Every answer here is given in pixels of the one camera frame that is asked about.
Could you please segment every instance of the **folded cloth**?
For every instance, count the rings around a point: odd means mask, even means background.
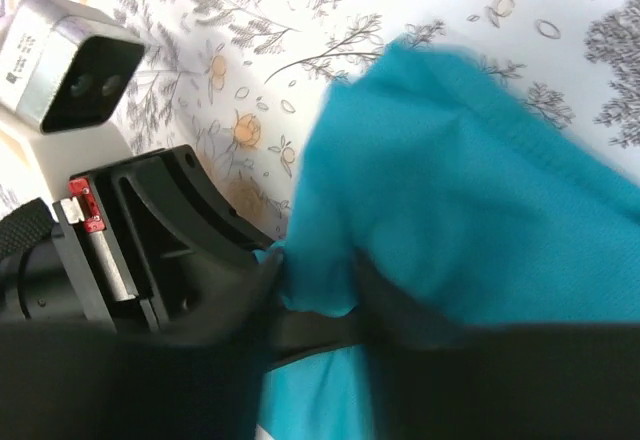
[[[466,324],[636,322],[639,221],[635,185],[473,61],[395,43],[330,89],[284,242],[285,301],[350,311],[360,249]],[[360,358],[353,348],[272,372],[262,425],[275,440],[370,438]]]

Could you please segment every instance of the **camera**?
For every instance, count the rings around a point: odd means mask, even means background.
[[[0,49],[0,103],[42,134],[101,125],[144,52],[97,9],[22,0]]]

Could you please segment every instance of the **white tablecloth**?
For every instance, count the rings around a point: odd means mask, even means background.
[[[150,45],[113,118],[132,149],[190,143],[274,237],[328,82],[353,80],[400,35],[473,50],[543,121],[640,179],[640,0],[75,1]],[[0,214],[33,196],[0,152]]]

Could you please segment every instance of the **silver camera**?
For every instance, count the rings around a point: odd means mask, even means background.
[[[144,50],[95,8],[22,0],[0,49],[0,103],[42,134],[101,125]]]

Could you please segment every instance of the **floral tablecloth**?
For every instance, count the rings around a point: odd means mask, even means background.
[[[274,237],[328,82],[352,81],[399,36],[469,48],[543,121],[640,178],[640,0],[75,1],[149,44],[113,118],[133,151],[190,143]],[[6,213],[33,192],[0,161]]]

